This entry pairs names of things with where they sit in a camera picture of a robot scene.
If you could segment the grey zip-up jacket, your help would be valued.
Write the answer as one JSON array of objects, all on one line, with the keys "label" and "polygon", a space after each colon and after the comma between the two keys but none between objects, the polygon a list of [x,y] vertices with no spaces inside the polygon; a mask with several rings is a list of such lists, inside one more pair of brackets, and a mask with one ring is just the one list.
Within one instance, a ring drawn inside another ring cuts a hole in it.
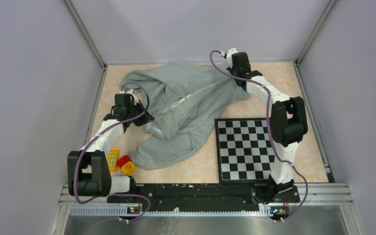
[{"label": "grey zip-up jacket", "polygon": [[167,63],[134,70],[122,79],[126,89],[146,90],[144,104],[154,120],[144,126],[152,134],[130,152],[142,169],[162,169],[193,156],[207,141],[214,121],[226,107],[250,94],[211,65]]}]

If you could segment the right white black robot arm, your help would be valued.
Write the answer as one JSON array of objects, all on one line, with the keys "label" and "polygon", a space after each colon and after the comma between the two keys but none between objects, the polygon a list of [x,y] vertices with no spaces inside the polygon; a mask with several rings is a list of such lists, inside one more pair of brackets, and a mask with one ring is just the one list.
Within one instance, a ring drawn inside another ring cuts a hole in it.
[{"label": "right white black robot arm", "polygon": [[267,131],[275,161],[262,197],[256,199],[265,204],[280,202],[294,186],[295,155],[308,132],[305,102],[300,96],[284,94],[261,72],[252,70],[247,53],[232,48],[222,57],[236,84],[266,104]]}]

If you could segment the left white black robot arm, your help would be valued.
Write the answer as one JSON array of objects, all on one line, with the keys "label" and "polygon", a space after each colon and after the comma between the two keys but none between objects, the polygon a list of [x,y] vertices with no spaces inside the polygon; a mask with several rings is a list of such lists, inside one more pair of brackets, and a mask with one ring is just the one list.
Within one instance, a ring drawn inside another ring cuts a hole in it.
[{"label": "left white black robot arm", "polygon": [[115,104],[96,134],[80,150],[67,156],[70,195],[106,197],[118,193],[125,202],[134,201],[138,190],[131,185],[131,178],[112,176],[106,158],[131,124],[143,126],[153,120],[131,91],[116,94]]}]

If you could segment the yellow toy block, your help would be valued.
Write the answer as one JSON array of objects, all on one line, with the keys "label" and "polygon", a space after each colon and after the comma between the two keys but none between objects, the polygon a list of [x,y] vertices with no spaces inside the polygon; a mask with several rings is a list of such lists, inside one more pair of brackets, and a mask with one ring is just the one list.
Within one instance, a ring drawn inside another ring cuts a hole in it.
[{"label": "yellow toy block", "polygon": [[117,161],[120,157],[120,150],[118,148],[112,148],[108,153],[106,160],[110,172],[116,172],[118,170]]}]

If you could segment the red yellow toy button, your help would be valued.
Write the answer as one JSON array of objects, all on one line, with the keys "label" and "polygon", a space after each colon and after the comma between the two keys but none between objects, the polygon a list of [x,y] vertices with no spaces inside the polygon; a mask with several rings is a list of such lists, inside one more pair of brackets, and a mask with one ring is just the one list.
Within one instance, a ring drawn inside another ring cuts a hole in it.
[{"label": "red yellow toy button", "polygon": [[131,161],[130,156],[124,155],[116,162],[116,166],[123,174],[132,174],[136,170],[136,165]]}]

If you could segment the black white checkerboard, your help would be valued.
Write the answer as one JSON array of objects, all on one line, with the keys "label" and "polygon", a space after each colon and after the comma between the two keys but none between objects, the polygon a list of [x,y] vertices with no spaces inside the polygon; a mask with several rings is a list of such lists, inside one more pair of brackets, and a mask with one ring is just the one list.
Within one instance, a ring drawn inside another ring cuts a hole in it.
[{"label": "black white checkerboard", "polygon": [[293,169],[275,156],[294,162],[299,144],[284,147],[269,141],[264,118],[217,118],[215,120],[218,178],[223,183],[256,182],[269,179],[278,183],[293,180]]}]

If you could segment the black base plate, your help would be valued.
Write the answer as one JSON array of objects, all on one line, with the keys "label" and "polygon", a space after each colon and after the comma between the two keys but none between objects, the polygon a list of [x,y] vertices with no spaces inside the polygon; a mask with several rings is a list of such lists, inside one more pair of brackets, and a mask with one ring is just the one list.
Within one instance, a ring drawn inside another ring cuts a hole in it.
[{"label": "black base plate", "polygon": [[150,212],[253,212],[270,203],[299,203],[297,187],[273,194],[267,185],[230,184],[136,184],[124,197],[108,196],[108,203],[135,203]]}]

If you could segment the aluminium frame rail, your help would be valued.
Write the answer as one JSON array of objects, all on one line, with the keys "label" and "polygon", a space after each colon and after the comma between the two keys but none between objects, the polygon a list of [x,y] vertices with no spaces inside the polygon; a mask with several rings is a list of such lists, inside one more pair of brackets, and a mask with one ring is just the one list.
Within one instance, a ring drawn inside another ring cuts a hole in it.
[{"label": "aluminium frame rail", "polygon": [[80,205],[63,187],[52,235],[363,235],[344,183],[297,183],[270,203],[260,185],[141,184],[136,197]]}]

